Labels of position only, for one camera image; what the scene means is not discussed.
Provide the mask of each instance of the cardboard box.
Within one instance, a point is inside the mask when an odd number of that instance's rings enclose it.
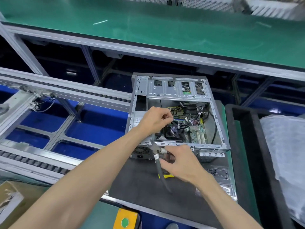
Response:
[[[45,187],[5,181],[0,185],[0,229],[9,228],[46,191]]]

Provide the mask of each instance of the person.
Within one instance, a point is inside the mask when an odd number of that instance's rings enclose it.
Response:
[[[77,229],[112,184],[135,147],[147,136],[171,123],[165,108],[151,107],[137,127],[100,149],[49,188],[10,229]],[[200,165],[187,145],[166,146],[173,164],[160,160],[162,168],[196,186],[224,229],[262,228],[227,195],[214,177]]]

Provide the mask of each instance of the conveyor chain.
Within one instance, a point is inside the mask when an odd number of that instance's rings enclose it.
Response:
[[[82,93],[86,93],[86,94],[90,94],[90,95],[94,95],[94,96],[101,96],[101,97],[109,98],[109,99],[112,99],[112,100],[119,100],[119,101],[130,103],[130,100],[126,100],[126,99],[122,99],[122,98],[117,98],[117,97],[114,97],[114,96],[107,96],[107,95],[102,95],[102,94],[98,94],[98,93],[94,93],[94,92],[88,92],[88,91],[84,91],[84,90],[79,90],[79,89],[59,86],[59,85],[55,85],[55,84],[48,84],[48,83],[44,83],[44,82],[40,82],[40,81],[36,81],[36,80],[29,80],[29,79],[24,79],[24,78],[18,78],[18,79],[19,80],[28,81],[28,82],[43,84],[43,85],[47,85],[47,86],[52,86],[52,87],[55,87],[55,88],[62,88],[62,89],[71,90],[71,91],[75,91],[75,92],[82,92]]]
[[[5,157],[5,158],[9,158],[9,159],[12,159],[12,160],[16,160],[16,161],[19,161],[19,162],[23,162],[23,163],[26,163],[26,164],[29,164],[29,165],[33,165],[33,166],[36,166],[36,167],[40,167],[42,169],[46,169],[46,170],[53,171],[53,172],[56,172],[56,173],[61,173],[61,174],[64,174],[64,175],[67,174],[70,171],[68,169],[64,169],[64,168],[61,168],[61,167],[57,167],[55,165],[50,165],[50,164],[47,164],[47,163],[44,163],[44,162],[36,161],[34,159],[22,157],[22,156],[12,154],[12,153],[9,153],[9,152],[5,152],[5,151],[2,151],[2,150],[0,150],[0,156]]]

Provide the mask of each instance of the human hand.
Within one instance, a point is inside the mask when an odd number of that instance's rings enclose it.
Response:
[[[208,176],[208,172],[200,165],[197,157],[187,145],[165,146],[175,156],[173,164],[160,159],[161,167],[183,181],[197,186],[199,181]]]
[[[158,133],[167,124],[173,121],[173,115],[168,108],[151,107],[141,119],[139,128],[146,137],[153,133]]]

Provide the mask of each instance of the wire cutters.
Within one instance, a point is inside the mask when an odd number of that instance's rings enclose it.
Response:
[[[159,174],[159,177],[163,183],[163,185],[165,186],[165,188],[167,189],[168,192],[172,193],[168,184],[166,183],[165,181],[165,178],[163,176],[163,172],[162,172],[162,168],[161,168],[161,163],[160,163],[160,160],[159,160],[159,153],[162,153],[162,154],[166,154],[167,153],[167,150],[164,149],[164,148],[160,148],[159,146],[156,145],[156,143],[150,139],[150,142],[152,145],[149,145],[148,147],[153,151],[154,153],[154,157],[155,157],[155,161],[156,161],[156,165],[157,165],[157,171],[158,171],[158,174]]]

